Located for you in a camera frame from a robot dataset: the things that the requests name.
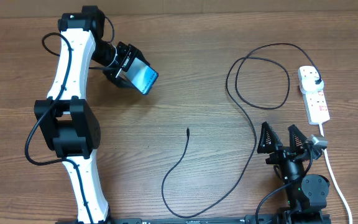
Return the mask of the Samsung Galaxy smartphone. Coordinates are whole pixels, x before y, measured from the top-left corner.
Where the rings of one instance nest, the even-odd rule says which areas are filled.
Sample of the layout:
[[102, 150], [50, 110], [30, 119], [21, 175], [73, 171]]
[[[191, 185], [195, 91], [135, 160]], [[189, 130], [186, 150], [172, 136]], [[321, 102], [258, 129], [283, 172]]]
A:
[[147, 95], [158, 78], [158, 73], [149, 65], [135, 58], [125, 73], [126, 78], [143, 95]]

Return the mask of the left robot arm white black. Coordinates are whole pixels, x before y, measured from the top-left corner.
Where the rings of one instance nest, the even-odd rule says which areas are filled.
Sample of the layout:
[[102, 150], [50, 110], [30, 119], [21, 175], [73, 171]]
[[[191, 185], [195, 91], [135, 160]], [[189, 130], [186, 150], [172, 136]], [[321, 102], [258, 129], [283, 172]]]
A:
[[58, 66], [46, 99], [37, 100], [37, 122], [48, 148], [56, 153], [70, 177], [78, 207], [75, 223], [112, 223], [96, 164], [101, 128], [86, 100], [91, 61], [119, 88], [149, 93], [158, 73], [143, 53], [131, 44], [103, 40], [108, 18], [98, 6], [83, 6], [79, 13], [64, 13], [58, 20], [61, 40]]

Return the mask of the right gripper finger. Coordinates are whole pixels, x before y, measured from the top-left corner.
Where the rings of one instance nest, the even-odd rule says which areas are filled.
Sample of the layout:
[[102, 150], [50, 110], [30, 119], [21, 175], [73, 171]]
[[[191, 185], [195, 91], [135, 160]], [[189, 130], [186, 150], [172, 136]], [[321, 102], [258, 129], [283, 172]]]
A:
[[293, 124], [288, 127], [290, 137], [290, 152], [303, 152], [303, 144], [307, 137]]
[[262, 123], [260, 140], [257, 148], [259, 154], [270, 154], [279, 150], [283, 144], [268, 122]]

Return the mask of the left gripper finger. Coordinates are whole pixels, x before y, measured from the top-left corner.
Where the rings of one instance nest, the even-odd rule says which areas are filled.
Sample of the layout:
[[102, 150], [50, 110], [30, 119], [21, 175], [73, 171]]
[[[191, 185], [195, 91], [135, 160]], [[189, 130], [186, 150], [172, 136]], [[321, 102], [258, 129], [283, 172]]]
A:
[[118, 88], [135, 88], [135, 86], [129, 80], [122, 77], [114, 77], [112, 82]]
[[136, 47], [134, 49], [135, 49], [134, 57], [138, 58], [140, 61], [142, 61], [146, 65], [150, 65], [150, 63], [145, 59], [143, 53]]

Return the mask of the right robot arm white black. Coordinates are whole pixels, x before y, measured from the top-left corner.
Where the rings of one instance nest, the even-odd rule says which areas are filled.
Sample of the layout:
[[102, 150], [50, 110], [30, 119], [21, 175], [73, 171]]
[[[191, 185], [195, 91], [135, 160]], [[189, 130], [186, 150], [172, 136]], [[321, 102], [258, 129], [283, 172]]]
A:
[[[330, 223], [329, 215], [323, 215], [329, 180], [318, 174], [310, 174], [313, 162], [327, 148], [328, 141], [322, 135], [306, 137], [294, 124], [288, 127], [290, 145], [284, 146], [268, 122], [262, 123], [259, 154], [268, 154], [265, 163], [272, 165], [283, 185], [265, 196], [255, 211], [256, 223]], [[275, 214], [260, 215], [264, 202], [284, 190], [287, 207]]]

